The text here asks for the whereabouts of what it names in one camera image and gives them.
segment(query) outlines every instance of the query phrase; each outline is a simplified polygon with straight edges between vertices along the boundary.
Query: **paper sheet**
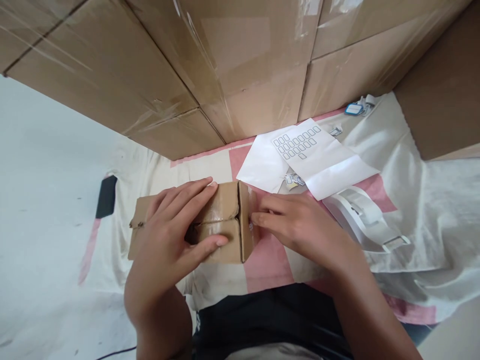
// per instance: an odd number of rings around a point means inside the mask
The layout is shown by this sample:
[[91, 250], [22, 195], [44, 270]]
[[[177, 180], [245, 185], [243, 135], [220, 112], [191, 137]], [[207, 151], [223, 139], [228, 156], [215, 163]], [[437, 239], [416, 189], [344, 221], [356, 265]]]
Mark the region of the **paper sheet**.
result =
[[258, 135], [236, 178], [266, 192], [278, 193], [289, 165], [272, 146], [272, 139], [293, 128], [295, 126], [288, 126]]
[[279, 133], [271, 144], [317, 200], [379, 173], [311, 118]]

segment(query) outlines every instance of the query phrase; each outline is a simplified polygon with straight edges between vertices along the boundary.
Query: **black cable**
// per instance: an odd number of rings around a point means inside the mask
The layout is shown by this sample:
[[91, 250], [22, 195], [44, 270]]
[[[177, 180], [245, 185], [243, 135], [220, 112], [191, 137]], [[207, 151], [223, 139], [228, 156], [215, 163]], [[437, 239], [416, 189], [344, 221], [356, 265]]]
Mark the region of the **black cable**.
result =
[[117, 355], [117, 354], [121, 354], [121, 353], [127, 353], [127, 352], [129, 352], [129, 351], [135, 350], [136, 348], [137, 348], [137, 347], [134, 346], [134, 347], [131, 347], [131, 348], [128, 348], [128, 349], [124, 349], [124, 350], [120, 350], [120, 351], [115, 351], [115, 352], [109, 353], [108, 355], [99, 357], [99, 358], [96, 359], [96, 360], [102, 360], [102, 359], [109, 358], [109, 357], [111, 357], [111, 356], [113, 356], [113, 355]]

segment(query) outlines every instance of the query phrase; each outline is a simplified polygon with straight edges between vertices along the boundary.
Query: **floor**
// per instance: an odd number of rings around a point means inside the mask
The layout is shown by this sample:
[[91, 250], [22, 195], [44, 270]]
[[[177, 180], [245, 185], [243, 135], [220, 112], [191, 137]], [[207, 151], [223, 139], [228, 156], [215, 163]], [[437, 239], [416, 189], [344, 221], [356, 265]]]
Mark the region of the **floor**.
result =
[[[120, 135], [8, 78], [0, 125], [0, 358], [92, 360], [135, 345], [122, 296], [77, 285]], [[479, 333], [477, 299], [419, 349], [425, 360], [478, 359]]]

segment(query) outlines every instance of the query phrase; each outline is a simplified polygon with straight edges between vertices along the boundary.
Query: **wrist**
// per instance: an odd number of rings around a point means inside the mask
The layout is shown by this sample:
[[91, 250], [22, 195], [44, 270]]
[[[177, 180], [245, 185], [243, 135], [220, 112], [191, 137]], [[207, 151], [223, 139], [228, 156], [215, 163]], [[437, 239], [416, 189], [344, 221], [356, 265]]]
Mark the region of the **wrist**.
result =
[[154, 287], [148, 281], [142, 283], [128, 278], [125, 284], [124, 305], [132, 324], [137, 327], [137, 324], [150, 319], [163, 298], [175, 290], [175, 286]]
[[340, 254], [335, 256], [334, 261], [327, 268], [334, 279], [344, 282], [354, 280], [364, 273], [370, 273], [370, 266], [358, 243], [345, 235], [345, 241], [340, 246]]

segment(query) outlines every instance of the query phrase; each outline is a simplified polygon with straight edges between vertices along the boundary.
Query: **cardboard box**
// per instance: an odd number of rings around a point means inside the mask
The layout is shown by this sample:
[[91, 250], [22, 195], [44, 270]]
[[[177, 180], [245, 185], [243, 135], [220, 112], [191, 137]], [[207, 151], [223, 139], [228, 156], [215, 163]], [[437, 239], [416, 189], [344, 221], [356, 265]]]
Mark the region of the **cardboard box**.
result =
[[224, 145], [200, 108], [140, 129], [131, 135], [130, 139], [170, 160], [181, 159]]
[[67, 17], [82, 0], [0, 0], [0, 71]]
[[476, 0], [395, 88], [424, 160], [480, 157], [479, 36]]
[[312, 60], [298, 119], [328, 113], [362, 95], [393, 90], [464, 6], [465, 2], [444, 6]]
[[297, 122], [321, 0], [128, 0], [225, 142]]
[[7, 75], [124, 135], [198, 107], [120, 0], [88, 0]]
[[441, 8], [471, 0], [324, 0], [312, 60]]
[[[154, 196], [141, 197], [136, 202], [128, 259], [139, 251], [139, 237], [145, 229], [147, 209]], [[225, 235], [229, 242], [211, 254], [207, 262], [242, 264], [247, 261], [259, 240], [259, 229], [250, 222], [250, 214], [257, 207], [256, 194], [243, 182], [218, 185], [215, 195], [206, 204], [190, 226], [185, 240], [197, 244], [210, 235]]]

